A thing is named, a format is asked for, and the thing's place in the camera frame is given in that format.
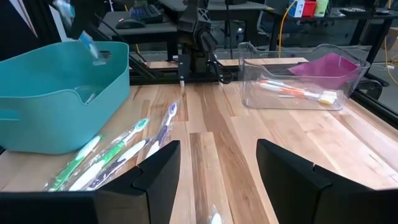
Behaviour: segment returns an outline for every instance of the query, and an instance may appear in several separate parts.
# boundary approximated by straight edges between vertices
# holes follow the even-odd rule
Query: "pink cloth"
[[[335,53],[329,53],[322,58],[308,63],[302,63],[288,70],[296,76],[305,78],[323,88],[337,90],[344,83],[358,78],[361,69],[352,61]]]

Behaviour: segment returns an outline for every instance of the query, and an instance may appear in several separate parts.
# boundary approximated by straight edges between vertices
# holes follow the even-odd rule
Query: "teal plastic basin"
[[[93,65],[79,41],[0,62],[0,146],[64,154],[81,148],[101,129],[129,95],[129,47],[96,44],[111,54],[104,65]],[[92,90],[95,98],[88,102]]]

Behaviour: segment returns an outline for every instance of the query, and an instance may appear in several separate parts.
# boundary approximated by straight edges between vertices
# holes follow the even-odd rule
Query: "red box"
[[[317,6],[316,1],[305,1],[302,17],[312,17]]]

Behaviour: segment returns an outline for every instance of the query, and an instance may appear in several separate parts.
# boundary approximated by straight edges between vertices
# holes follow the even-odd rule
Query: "wooden table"
[[[337,174],[375,189],[398,186],[398,131],[349,100],[341,111],[252,110],[240,83],[132,86],[100,131],[107,141],[150,117],[153,136],[168,106],[182,99],[168,140],[181,140],[180,180],[170,223],[208,223],[213,207],[224,223],[277,223],[256,162],[257,139],[268,139]],[[129,162],[143,160],[146,151]],[[0,190],[41,190],[71,158],[4,152]]]

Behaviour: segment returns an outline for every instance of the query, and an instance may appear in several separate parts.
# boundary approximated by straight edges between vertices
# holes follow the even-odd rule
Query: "green toothbrush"
[[[136,134],[142,131],[148,123],[148,119],[140,120],[134,127],[134,130],[127,135],[120,143],[114,146],[111,150],[109,150],[98,162],[92,165],[83,175],[76,180],[76,182],[70,187],[69,191],[73,190],[83,190],[83,187],[88,184],[91,180],[93,180],[97,174],[101,171],[103,167],[105,167],[112,158],[119,153],[123,148],[127,146],[127,143],[130,139]]]
[[[59,173],[59,175],[55,178],[53,186],[49,189],[49,191],[57,191],[59,187],[68,180],[70,174],[78,167],[78,165],[85,159],[85,157],[95,148],[95,146],[101,140],[102,135],[95,136],[91,141],[89,141],[85,146],[80,149],[80,151],[76,154],[75,158],[68,163],[66,168]]]

